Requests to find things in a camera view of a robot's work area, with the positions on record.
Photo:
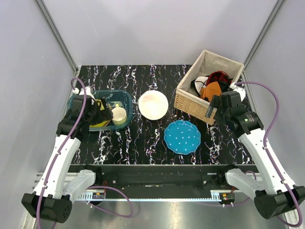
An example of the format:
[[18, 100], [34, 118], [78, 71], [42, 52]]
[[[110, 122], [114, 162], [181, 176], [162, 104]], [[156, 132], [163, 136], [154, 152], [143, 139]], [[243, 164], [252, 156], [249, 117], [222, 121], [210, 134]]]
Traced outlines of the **white mesh laundry bag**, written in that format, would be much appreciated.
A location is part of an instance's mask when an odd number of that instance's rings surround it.
[[157, 90], [150, 90], [140, 96], [138, 108], [142, 116], [155, 121], [166, 115], [169, 103], [163, 93]]

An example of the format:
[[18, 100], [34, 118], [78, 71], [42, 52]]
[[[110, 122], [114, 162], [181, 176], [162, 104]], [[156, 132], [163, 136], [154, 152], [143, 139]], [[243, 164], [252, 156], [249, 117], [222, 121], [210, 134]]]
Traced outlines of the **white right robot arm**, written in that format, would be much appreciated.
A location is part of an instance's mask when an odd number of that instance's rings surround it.
[[216, 108], [214, 119], [225, 123], [246, 147], [262, 181], [248, 176], [235, 165], [228, 165], [217, 173], [216, 183], [222, 189], [232, 186], [242, 191], [254, 201], [265, 219], [296, 210], [299, 222], [295, 227], [298, 227], [302, 223], [300, 204], [305, 199], [305, 188], [297, 186], [286, 173], [267, 140], [269, 129], [264, 128], [257, 113], [246, 110], [244, 98], [245, 90], [239, 83], [233, 83], [227, 92], [213, 97], [206, 114]]

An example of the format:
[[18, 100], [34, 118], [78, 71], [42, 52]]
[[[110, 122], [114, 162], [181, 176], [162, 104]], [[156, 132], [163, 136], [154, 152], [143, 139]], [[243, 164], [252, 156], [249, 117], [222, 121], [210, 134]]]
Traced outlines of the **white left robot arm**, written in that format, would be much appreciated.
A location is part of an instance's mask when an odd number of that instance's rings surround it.
[[21, 203], [32, 217], [64, 223], [75, 200], [87, 188], [97, 189], [102, 185], [101, 168], [90, 165], [82, 166], [72, 181], [64, 183], [77, 149], [89, 134], [90, 125], [101, 117], [92, 89], [88, 86], [81, 89], [58, 124], [53, 152], [41, 179], [32, 193], [22, 197]]

